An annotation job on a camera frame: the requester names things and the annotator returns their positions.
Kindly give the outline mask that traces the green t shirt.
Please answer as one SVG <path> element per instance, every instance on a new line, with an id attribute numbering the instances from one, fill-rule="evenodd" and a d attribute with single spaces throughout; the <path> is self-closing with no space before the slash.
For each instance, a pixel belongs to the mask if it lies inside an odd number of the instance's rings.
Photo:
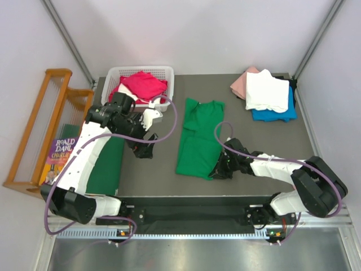
<path id="1" fill-rule="evenodd" d="M 224 119 L 224 107 L 216 100 L 201 103 L 186 99 L 176 174 L 213 179 L 210 174 L 222 150 L 215 138 L 221 131 L 215 127 Z"/>

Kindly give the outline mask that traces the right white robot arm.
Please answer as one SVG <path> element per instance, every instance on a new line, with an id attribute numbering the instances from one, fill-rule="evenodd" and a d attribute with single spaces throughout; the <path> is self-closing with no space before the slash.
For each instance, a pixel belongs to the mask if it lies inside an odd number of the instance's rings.
<path id="1" fill-rule="evenodd" d="M 249 153 L 238 139 L 229 138 L 209 177 L 231 179 L 236 171 L 283 181 L 294 187 L 292 192 L 274 194 L 263 209 L 265 220 L 272 224 L 296 212 L 329 217 L 332 209 L 348 194 L 346 185 L 318 156 L 287 160 L 260 151 Z"/>

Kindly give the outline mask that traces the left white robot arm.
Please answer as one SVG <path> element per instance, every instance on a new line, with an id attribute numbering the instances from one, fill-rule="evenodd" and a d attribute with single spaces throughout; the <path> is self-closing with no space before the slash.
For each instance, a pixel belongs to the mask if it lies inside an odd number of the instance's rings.
<path id="1" fill-rule="evenodd" d="M 41 185 L 41 196 L 52 214 L 80 224 L 108 216 L 114 223 L 126 221 L 128 211 L 115 196 L 92 195 L 87 184 L 99 155 L 113 134 L 122 134 L 136 141 L 130 148 L 140 158 L 151 156 L 152 144 L 144 143 L 153 121 L 162 117 L 157 100 L 149 102 L 143 112 L 135 112 L 135 100 L 125 93 L 115 93 L 111 102 L 89 108 L 79 139 L 65 167 L 51 184 Z"/>

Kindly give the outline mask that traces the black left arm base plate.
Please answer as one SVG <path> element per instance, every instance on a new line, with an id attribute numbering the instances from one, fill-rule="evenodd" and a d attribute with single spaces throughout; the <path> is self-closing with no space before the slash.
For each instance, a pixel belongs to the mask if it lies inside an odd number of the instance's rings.
<path id="1" fill-rule="evenodd" d="M 146 216 L 146 209 L 144 207 L 126 206 L 121 207 L 118 217 L 126 217 L 132 219 L 137 225 L 142 225 Z M 132 225 L 130 221 L 120 220 L 115 218 L 97 218 L 96 225 L 101 226 L 115 226 L 115 225 Z"/>

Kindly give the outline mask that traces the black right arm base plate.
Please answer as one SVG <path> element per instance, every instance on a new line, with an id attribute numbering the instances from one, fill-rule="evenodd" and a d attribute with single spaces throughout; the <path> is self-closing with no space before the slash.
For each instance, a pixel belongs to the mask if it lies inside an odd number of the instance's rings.
<path id="1" fill-rule="evenodd" d="M 257 228 L 264 225 L 282 224 L 282 217 L 277 215 L 270 206 L 246 207 L 245 215 L 248 224 Z"/>

